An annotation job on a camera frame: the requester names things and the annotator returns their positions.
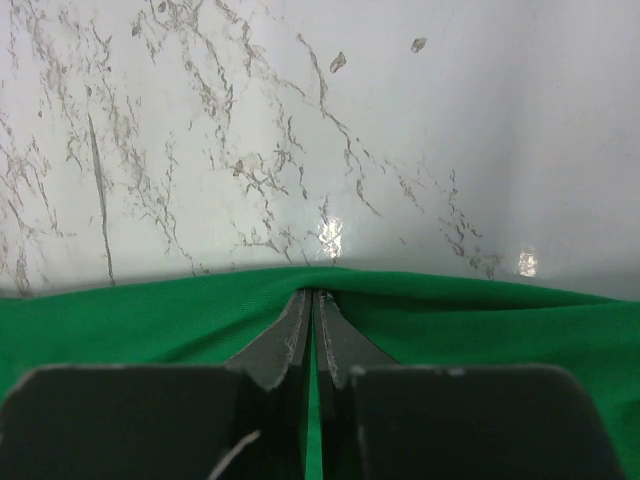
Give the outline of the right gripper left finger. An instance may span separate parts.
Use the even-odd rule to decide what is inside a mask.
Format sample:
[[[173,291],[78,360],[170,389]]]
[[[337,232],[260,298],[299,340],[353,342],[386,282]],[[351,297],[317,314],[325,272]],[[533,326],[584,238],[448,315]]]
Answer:
[[[47,365],[1,408],[5,479],[301,479],[312,294],[208,365]]]

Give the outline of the green t shirt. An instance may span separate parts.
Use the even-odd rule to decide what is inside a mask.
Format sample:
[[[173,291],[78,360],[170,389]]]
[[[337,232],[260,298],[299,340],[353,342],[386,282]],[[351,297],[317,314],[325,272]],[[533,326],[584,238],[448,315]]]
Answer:
[[[240,271],[1,302],[1,388],[45,364],[219,363],[292,293],[328,290],[409,364],[546,363],[587,388],[639,475],[639,305],[517,283],[335,267]]]

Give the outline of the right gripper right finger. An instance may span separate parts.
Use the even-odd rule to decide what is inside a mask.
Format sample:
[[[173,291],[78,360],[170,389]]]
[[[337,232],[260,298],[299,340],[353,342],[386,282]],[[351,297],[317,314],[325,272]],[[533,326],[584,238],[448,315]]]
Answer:
[[[313,296],[327,479],[621,479],[595,405],[552,365],[402,365]]]

